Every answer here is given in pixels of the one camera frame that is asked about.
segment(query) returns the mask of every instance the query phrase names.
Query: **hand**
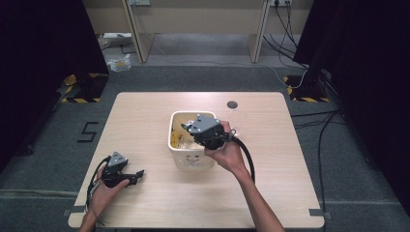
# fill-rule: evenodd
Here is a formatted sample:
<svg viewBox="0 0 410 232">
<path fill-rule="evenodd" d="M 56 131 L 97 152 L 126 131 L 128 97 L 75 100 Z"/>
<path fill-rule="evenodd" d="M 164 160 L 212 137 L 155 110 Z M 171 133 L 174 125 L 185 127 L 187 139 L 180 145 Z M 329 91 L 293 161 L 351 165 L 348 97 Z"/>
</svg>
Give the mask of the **hand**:
<svg viewBox="0 0 410 232">
<path fill-rule="evenodd" d="M 220 124 L 225 132 L 231 132 L 228 122 L 221 121 Z M 205 156 L 214 159 L 220 166 L 232 172 L 236 177 L 244 173 L 244 171 L 248 173 L 244 158 L 242 157 L 241 148 L 235 142 L 225 142 L 223 146 L 217 150 L 205 148 Z"/>
<path fill-rule="evenodd" d="M 94 213 L 94 215 L 98 218 L 101 213 L 105 210 L 105 208 L 111 203 L 114 199 L 115 195 L 126 187 L 130 180 L 124 180 L 120 182 L 116 187 L 109 188 L 105 185 L 103 180 L 101 180 L 101 176 L 103 174 L 103 169 L 105 166 L 100 168 L 99 172 L 97 173 L 97 180 L 99 185 L 97 189 L 94 191 L 93 196 L 91 197 L 91 204 L 90 204 L 90 211 Z"/>
<path fill-rule="evenodd" d="M 84 218 L 82 219 L 82 223 L 79 228 L 80 232 L 93 231 L 98 217 L 103 213 L 105 208 L 112 202 L 117 193 L 125 186 L 127 186 L 130 182 L 130 180 L 127 179 L 120 182 L 114 188 L 107 187 L 103 183 L 103 180 L 101 180 L 104 168 L 105 166 L 100 168 L 99 172 L 97 173 L 98 186 L 91 197 L 88 212 L 84 215 Z"/>
</svg>

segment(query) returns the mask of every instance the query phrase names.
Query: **black wire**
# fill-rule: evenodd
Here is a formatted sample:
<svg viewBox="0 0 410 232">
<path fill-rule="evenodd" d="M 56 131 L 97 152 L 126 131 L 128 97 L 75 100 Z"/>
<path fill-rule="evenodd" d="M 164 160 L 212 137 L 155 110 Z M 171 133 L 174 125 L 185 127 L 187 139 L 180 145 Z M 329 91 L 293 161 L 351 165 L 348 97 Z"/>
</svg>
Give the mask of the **black wire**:
<svg viewBox="0 0 410 232">
<path fill-rule="evenodd" d="M 322 143 L 322 136 L 323 136 L 323 131 L 325 128 L 329 125 L 329 122 L 332 120 L 332 118 L 337 115 L 337 112 L 334 112 L 329 119 L 326 121 L 325 126 L 323 126 L 322 130 L 320 131 L 319 135 L 319 143 L 317 145 L 317 161 L 318 161 L 318 166 L 319 166 L 319 182 L 320 182 L 320 193 L 322 195 L 322 210 L 323 214 L 326 213 L 326 202 L 325 202 L 325 188 L 323 186 L 323 175 L 322 175 L 322 159 L 321 159 L 321 153 L 320 153 L 320 145 Z M 323 225 L 323 231 L 326 232 L 326 221 L 325 224 Z"/>
<path fill-rule="evenodd" d="M 282 55 L 286 56 L 286 57 L 289 58 L 289 59 L 293 59 L 290 55 L 284 53 L 283 51 L 280 51 L 277 47 L 275 47 L 273 44 L 271 44 L 271 43 L 268 41 L 268 39 L 266 39 L 265 36 L 263 36 L 263 39 L 269 44 L 269 46 L 270 46 L 273 50 L 275 50 L 275 51 L 281 53 Z"/>
<path fill-rule="evenodd" d="M 123 50 L 123 45 L 122 44 L 120 44 L 120 47 L 121 47 L 121 53 L 123 53 L 123 54 L 131 54 L 131 53 L 136 53 L 136 51 L 130 51 L 130 52 L 124 52 L 124 50 Z"/>
<path fill-rule="evenodd" d="M 268 39 L 266 39 L 265 36 L 263 36 L 263 39 L 269 44 L 269 46 L 270 46 L 273 50 L 277 51 L 279 54 L 282 54 L 282 55 L 286 56 L 286 57 L 289 58 L 290 60 L 293 60 L 293 58 L 292 58 L 291 56 L 289 56 L 288 54 L 284 53 L 284 52 L 281 51 L 280 49 L 277 49 L 273 44 L 271 44 L 271 43 L 268 41 Z M 300 65 L 300 66 L 302 66 L 302 68 L 301 68 L 301 67 L 296 67 L 296 66 L 289 66 L 289 65 L 286 65 L 286 64 L 283 64 L 283 65 L 284 65 L 284 66 L 287 66 L 287 67 L 290 67 L 290 68 L 301 69 L 301 70 L 307 70 L 307 69 L 308 69 L 308 67 L 306 67 L 306 66 L 304 66 L 304 65 L 302 65 L 302 64 L 300 64 L 300 63 L 297 63 L 297 64 Z"/>
<path fill-rule="evenodd" d="M 295 43 L 295 40 L 293 40 L 293 37 L 291 37 L 290 34 L 289 34 L 289 32 L 287 31 L 287 28 L 286 28 L 286 26 L 284 25 L 283 20 L 281 19 L 281 16 L 280 16 L 280 14 L 279 14 L 279 12 L 278 12 L 278 9 L 276 9 L 276 11 L 277 11 L 277 14 L 278 14 L 278 18 L 279 18 L 279 20 L 280 20 L 280 22 L 281 22 L 281 24 L 282 24 L 282 26 L 283 26 L 283 29 L 284 29 L 284 31 L 285 31 L 285 35 L 287 35 L 287 36 L 289 37 L 290 41 L 291 41 L 296 47 L 298 47 L 298 45 Z"/>
<path fill-rule="evenodd" d="M 312 116 L 312 115 L 319 115 L 319 114 L 327 114 L 327 113 L 338 113 L 340 110 L 332 110 L 332 111 L 324 111 L 324 112 L 317 112 L 317 113 L 309 113 L 309 114 L 296 114 L 296 115 L 291 115 L 290 117 L 296 118 L 296 117 L 305 117 L 305 116 Z"/>
<path fill-rule="evenodd" d="M 275 39 L 274 39 L 274 37 L 272 36 L 272 34 L 269 34 L 269 35 L 271 36 L 272 41 L 273 41 L 275 44 L 277 44 L 278 46 L 280 46 L 280 44 L 279 44 L 277 41 L 275 41 Z M 283 49 L 283 50 L 287 50 L 288 52 L 290 52 L 290 53 L 292 53 L 292 54 L 295 54 L 295 51 L 289 50 L 289 49 L 287 49 L 286 47 L 283 47 L 282 49 Z"/>
<path fill-rule="evenodd" d="M 295 129 L 303 129 L 303 128 L 308 128 L 308 127 L 314 127 L 314 126 L 319 126 L 323 124 L 325 121 L 315 121 L 315 122 L 310 122 L 306 124 L 301 124 L 301 125 L 295 125 Z M 338 125 L 346 125 L 345 123 L 339 123 L 339 122 L 329 122 L 331 124 L 338 124 Z"/>
<path fill-rule="evenodd" d="M 85 205 L 86 205 L 87 207 L 88 207 L 88 205 L 90 204 L 90 192 L 91 192 L 91 189 L 93 188 L 94 184 L 96 183 L 96 181 L 94 181 L 94 178 L 96 178 L 97 173 L 99 172 L 100 167 L 103 165 L 103 163 L 109 162 L 109 159 L 110 159 L 110 158 L 111 158 L 111 156 L 108 156 L 107 158 L 103 159 L 103 160 L 99 163 L 99 165 L 97 166 L 96 170 L 94 171 L 93 176 L 91 177 L 90 185 L 88 186 L 88 189 L 87 189 L 87 199 L 86 199 L 86 202 L 85 202 Z"/>
<path fill-rule="evenodd" d="M 252 177 L 253 182 L 255 183 L 255 169 L 253 166 L 252 157 L 250 156 L 247 146 L 245 146 L 245 143 L 243 143 L 241 139 L 235 136 L 232 137 L 232 141 L 236 142 L 242 148 L 242 150 L 244 150 L 244 153 L 247 156 L 248 163 L 249 163 L 250 176 Z"/>
<path fill-rule="evenodd" d="M 286 10 L 287 10 L 287 23 L 289 24 L 289 31 L 290 35 L 292 36 L 293 41 L 295 41 L 295 38 L 293 37 L 293 32 L 292 32 L 292 23 L 290 23 L 290 16 L 292 15 L 292 7 L 290 6 L 290 2 L 285 1 L 286 3 Z"/>
</svg>

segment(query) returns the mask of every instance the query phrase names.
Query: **yellow and black tape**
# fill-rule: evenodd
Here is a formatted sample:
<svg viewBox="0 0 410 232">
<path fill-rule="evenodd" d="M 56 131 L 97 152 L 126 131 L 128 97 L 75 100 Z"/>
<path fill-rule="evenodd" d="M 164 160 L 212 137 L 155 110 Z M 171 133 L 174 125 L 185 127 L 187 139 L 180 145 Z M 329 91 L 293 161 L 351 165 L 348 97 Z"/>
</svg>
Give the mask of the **yellow and black tape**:
<svg viewBox="0 0 410 232">
<path fill-rule="evenodd" d="M 75 99 L 75 98 L 63 98 L 61 102 L 74 102 L 74 103 L 96 103 L 100 99 Z"/>
<path fill-rule="evenodd" d="M 284 83 L 287 86 L 291 86 L 289 83 L 289 78 L 286 76 L 283 78 L 284 79 Z M 290 100 L 294 101 L 294 102 L 329 102 L 328 98 L 312 98 L 310 96 L 305 96 L 305 97 L 297 97 L 294 93 L 294 89 L 292 88 L 287 88 L 287 93 L 289 94 L 289 98 Z"/>
<path fill-rule="evenodd" d="M 89 73 L 93 78 L 92 90 L 82 89 L 76 82 L 75 75 L 68 76 L 64 82 L 68 86 L 65 94 L 65 98 L 61 102 L 74 102 L 74 103 L 90 103 L 99 102 L 103 93 L 103 88 L 108 80 L 107 75 L 98 75 L 96 73 Z"/>
</svg>

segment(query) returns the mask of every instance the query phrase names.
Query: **wrist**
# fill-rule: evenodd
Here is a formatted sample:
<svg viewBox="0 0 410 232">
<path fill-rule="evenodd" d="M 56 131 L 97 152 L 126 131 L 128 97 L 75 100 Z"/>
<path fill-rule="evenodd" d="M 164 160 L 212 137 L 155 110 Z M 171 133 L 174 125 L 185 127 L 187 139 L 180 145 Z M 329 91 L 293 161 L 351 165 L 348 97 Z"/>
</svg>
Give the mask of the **wrist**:
<svg viewBox="0 0 410 232">
<path fill-rule="evenodd" d="M 245 168 L 238 169 L 237 171 L 232 172 L 235 178 L 238 180 L 239 183 L 251 180 L 252 178 L 249 172 Z"/>
<path fill-rule="evenodd" d="M 88 211 L 85 213 L 84 217 L 82 218 L 81 227 L 79 228 L 80 232 L 87 232 L 93 231 L 96 227 L 97 217 L 93 214 L 93 212 Z"/>
</svg>

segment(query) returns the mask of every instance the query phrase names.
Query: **hazard tape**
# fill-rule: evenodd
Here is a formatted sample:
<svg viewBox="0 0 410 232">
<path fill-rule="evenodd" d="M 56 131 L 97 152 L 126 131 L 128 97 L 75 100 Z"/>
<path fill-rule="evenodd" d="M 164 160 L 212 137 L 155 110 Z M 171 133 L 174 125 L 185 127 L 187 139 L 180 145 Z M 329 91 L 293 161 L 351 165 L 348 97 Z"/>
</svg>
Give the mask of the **hazard tape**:
<svg viewBox="0 0 410 232">
<path fill-rule="evenodd" d="M 288 77 L 284 77 L 284 83 L 289 86 L 288 82 Z M 329 102 L 328 98 L 308 98 L 308 97 L 303 97 L 303 98 L 298 98 L 295 97 L 295 95 L 293 94 L 293 89 L 292 88 L 287 88 L 287 93 L 289 94 L 289 98 L 290 100 L 294 101 L 294 102 Z"/>
<path fill-rule="evenodd" d="M 100 99 L 75 99 L 75 98 L 64 98 L 61 102 L 73 102 L 73 103 L 95 103 L 99 102 Z"/>
</svg>

